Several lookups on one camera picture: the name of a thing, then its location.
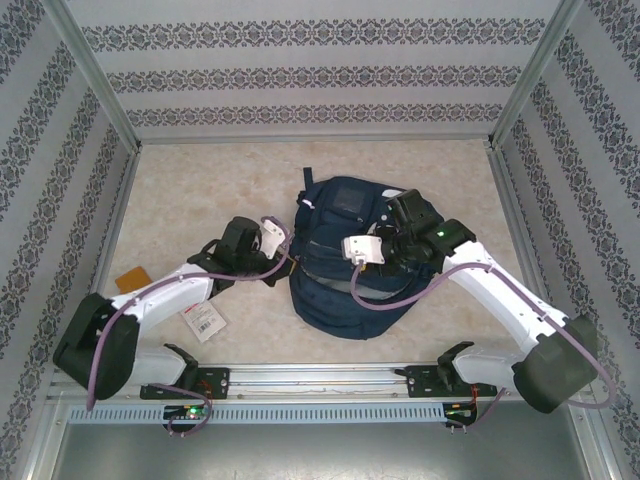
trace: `floral striped wall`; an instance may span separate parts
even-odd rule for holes
[[[488,134],[558,0],[70,0],[143,140]]]
[[[639,10],[585,1],[504,145],[550,296],[598,325],[623,478],[640,478]]]
[[[96,273],[129,154],[37,0],[0,2],[0,479]]]

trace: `marbled floor surface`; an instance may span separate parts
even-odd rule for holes
[[[105,294],[141,265],[156,280],[185,262],[233,216],[275,215],[293,225],[302,168],[316,180],[352,175],[417,188],[445,218],[465,223],[521,278],[480,140],[245,143],[145,146]],[[434,361],[462,340],[515,348],[507,331],[469,294],[446,283],[381,337],[329,336],[295,314],[288,282],[236,283],[214,303],[229,325],[200,344],[179,315],[152,329],[147,345],[175,343],[201,363],[358,363]]]

